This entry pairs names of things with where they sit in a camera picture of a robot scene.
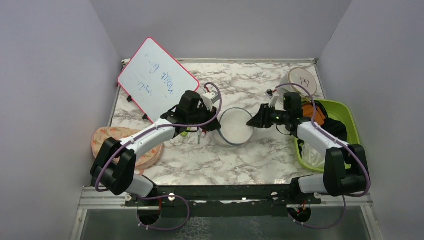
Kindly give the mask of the white mesh laundry bag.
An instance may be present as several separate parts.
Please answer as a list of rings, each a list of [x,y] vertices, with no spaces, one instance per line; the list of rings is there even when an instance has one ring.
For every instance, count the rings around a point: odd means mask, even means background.
[[[240,107],[223,111],[218,118],[221,129],[212,132],[214,142],[229,147],[247,143],[254,134],[254,128],[247,125],[252,118],[251,113]]]

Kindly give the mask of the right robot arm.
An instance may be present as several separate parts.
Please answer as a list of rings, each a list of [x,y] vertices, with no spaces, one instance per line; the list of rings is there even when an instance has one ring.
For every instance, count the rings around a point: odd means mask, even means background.
[[[333,197],[361,197],[368,193],[371,180],[364,148],[339,140],[312,118],[305,117],[299,93],[286,92],[283,95],[283,110],[277,110],[269,103],[261,104],[258,113],[246,124],[258,129],[284,125],[291,135],[309,144],[325,158],[322,174],[292,180],[292,187],[288,190],[292,202],[300,204],[314,193]]]

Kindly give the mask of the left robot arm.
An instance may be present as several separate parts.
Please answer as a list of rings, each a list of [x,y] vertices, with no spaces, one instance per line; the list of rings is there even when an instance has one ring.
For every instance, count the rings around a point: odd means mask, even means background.
[[[219,90],[203,95],[187,90],[177,105],[160,116],[148,128],[117,140],[110,137],[104,141],[91,167],[98,192],[110,191],[114,195],[128,193],[138,195],[144,205],[157,200],[155,183],[143,175],[136,175],[137,160],[160,144],[170,141],[189,128],[215,131],[221,128],[217,119],[222,103]]]

